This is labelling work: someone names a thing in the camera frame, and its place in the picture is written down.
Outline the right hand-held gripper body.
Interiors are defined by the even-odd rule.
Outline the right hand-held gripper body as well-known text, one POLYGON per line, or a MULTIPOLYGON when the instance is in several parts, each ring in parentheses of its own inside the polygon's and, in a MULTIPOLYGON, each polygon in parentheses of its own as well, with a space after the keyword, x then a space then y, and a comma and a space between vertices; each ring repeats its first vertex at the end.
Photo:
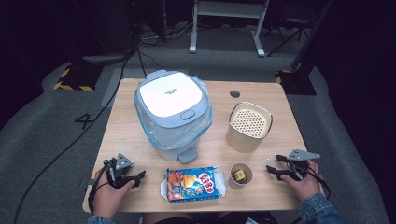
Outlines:
POLYGON ((287 165, 290 168, 294 180, 303 180, 307 175, 308 160, 319 159, 318 153, 312 153, 301 149, 294 149, 287 156, 287 165))

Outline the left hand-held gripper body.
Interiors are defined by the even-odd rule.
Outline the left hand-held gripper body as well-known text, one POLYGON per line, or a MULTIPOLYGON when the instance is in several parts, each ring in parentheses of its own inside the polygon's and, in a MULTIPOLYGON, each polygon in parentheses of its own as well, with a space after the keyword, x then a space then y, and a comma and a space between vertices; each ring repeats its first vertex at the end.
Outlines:
POLYGON ((120 189, 133 178, 127 173, 131 169, 133 162, 119 153, 117 158, 104 160, 104 165, 107 167, 106 175, 109 184, 115 188, 120 189))

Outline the brown paper cup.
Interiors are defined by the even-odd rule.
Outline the brown paper cup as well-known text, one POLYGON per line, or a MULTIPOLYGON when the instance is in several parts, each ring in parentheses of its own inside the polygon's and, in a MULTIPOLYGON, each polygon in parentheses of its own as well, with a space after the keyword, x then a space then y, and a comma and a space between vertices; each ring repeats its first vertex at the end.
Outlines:
POLYGON ((247 164, 242 163, 242 162, 235 163, 235 164, 231 167, 231 170, 230 170, 229 185, 230 185, 230 187, 231 187, 232 189, 241 189, 241 188, 243 188, 244 186, 248 185, 248 184, 251 182, 252 177, 253 177, 252 170, 251 170, 251 168, 250 168, 247 164), (246 180, 245 180, 243 183, 236 182, 236 181, 233 179, 233 173, 234 173, 235 171, 237 171, 237 170, 243 170, 243 171, 245 172, 246 180))

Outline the beige container with perforated strainer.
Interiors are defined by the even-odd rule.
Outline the beige container with perforated strainer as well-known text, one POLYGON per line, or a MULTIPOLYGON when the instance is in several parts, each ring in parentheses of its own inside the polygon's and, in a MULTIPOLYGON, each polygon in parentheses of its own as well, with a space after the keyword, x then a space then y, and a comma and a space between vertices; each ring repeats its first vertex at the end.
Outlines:
POLYGON ((226 141, 238 152, 253 152, 270 132, 272 124, 270 111, 250 102, 240 102, 229 117, 226 141))

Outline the colourful snack packet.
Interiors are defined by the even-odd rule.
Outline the colourful snack packet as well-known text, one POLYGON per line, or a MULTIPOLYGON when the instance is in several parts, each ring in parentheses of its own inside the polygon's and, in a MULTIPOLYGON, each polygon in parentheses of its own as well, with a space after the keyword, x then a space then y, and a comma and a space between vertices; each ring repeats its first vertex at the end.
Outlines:
POLYGON ((161 196, 169 203, 213 200, 226 195, 227 184, 218 166, 168 169, 160 184, 161 196))

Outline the person's right hand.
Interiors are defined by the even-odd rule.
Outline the person's right hand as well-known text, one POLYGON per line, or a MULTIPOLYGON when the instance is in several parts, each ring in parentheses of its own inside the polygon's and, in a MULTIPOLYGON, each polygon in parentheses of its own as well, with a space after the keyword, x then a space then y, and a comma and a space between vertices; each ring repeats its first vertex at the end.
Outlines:
POLYGON ((293 189, 301 202, 310 196, 320 193, 319 182, 312 175, 307 175, 301 181, 296 181, 289 175, 281 175, 280 178, 293 189))

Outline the person's left hand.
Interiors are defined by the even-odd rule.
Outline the person's left hand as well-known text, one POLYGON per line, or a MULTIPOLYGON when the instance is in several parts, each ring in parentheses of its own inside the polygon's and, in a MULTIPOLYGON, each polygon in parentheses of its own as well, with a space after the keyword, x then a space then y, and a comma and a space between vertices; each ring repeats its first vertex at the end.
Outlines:
POLYGON ((107 184, 106 174, 100 175, 97 171, 95 178, 98 181, 99 189, 95 192, 92 204, 94 216, 112 219, 120 208, 120 204, 125 195, 132 189, 135 181, 129 181, 120 189, 115 189, 107 184))

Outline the black stand with striped base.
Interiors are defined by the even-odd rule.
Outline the black stand with striped base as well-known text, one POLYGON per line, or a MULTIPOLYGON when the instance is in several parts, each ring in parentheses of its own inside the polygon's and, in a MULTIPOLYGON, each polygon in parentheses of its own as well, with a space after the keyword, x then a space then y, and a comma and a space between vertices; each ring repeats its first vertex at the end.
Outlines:
POLYGON ((327 0, 325 7, 317 15, 318 19, 314 24, 311 34, 291 64, 292 70, 276 71, 276 82, 281 85, 286 94, 316 95, 309 76, 320 54, 318 30, 332 7, 333 2, 334 0, 327 0))

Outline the black yellow striped stand base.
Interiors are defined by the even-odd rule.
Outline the black yellow striped stand base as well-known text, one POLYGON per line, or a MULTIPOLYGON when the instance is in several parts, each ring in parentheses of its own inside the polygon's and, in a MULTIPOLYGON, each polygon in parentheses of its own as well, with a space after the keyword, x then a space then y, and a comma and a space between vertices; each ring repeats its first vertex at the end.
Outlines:
POLYGON ((94 91, 103 71, 102 65, 69 63, 54 85, 55 90, 94 91))

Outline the black tripod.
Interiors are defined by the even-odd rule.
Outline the black tripod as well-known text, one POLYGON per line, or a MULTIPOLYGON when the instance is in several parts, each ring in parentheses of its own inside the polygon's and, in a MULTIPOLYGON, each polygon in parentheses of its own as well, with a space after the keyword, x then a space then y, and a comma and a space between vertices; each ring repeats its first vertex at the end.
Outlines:
POLYGON ((305 20, 305 19, 296 19, 296 18, 282 18, 276 28, 279 31, 279 35, 281 37, 281 43, 275 47, 273 50, 271 50, 267 56, 270 57, 272 56, 275 52, 277 52, 279 49, 281 49, 285 44, 287 44, 290 40, 292 40, 295 36, 297 37, 297 40, 301 39, 301 35, 305 35, 305 37, 308 37, 306 30, 311 29, 313 25, 313 22, 310 20, 305 20), (294 33, 287 37, 286 39, 283 38, 282 35, 282 29, 286 30, 294 30, 294 33))

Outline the white desk frame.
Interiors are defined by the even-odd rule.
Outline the white desk frame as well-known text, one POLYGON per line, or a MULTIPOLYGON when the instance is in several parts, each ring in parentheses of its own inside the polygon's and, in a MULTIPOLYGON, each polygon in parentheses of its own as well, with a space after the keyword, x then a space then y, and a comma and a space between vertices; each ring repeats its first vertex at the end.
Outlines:
POLYGON ((264 18, 268 9, 270 0, 263 0, 262 3, 230 3, 207 0, 194 0, 192 10, 192 33, 189 47, 190 53, 195 53, 197 50, 197 36, 198 36, 198 17, 199 16, 217 16, 217 17, 232 17, 243 19, 257 19, 258 23, 256 29, 251 31, 251 36, 259 57, 265 56, 265 51, 260 41, 260 33, 264 18))

